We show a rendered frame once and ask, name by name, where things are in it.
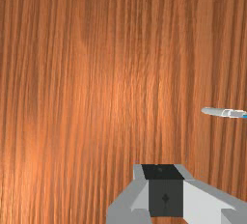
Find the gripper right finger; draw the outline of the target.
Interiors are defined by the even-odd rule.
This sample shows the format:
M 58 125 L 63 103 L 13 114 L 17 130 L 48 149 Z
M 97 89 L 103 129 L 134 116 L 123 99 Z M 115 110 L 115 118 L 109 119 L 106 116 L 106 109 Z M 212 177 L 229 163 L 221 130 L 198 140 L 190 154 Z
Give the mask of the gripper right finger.
M 165 164 L 163 214 L 188 224 L 247 224 L 247 203 L 196 180 L 181 164 Z

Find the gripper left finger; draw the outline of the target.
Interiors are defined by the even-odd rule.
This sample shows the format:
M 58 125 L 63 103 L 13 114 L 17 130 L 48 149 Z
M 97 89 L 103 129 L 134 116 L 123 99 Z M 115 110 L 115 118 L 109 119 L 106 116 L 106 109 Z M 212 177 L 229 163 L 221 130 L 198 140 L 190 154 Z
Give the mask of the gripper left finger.
M 108 207 L 106 224 L 151 224 L 166 215 L 164 164 L 134 164 L 133 180 Z

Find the grey USB stick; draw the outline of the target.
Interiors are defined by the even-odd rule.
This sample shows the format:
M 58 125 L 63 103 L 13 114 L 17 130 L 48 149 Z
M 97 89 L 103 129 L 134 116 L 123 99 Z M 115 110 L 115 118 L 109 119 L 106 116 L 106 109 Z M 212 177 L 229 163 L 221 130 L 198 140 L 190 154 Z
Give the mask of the grey USB stick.
M 202 112 L 207 115 L 223 118 L 247 118 L 247 111 L 244 110 L 204 107 Z

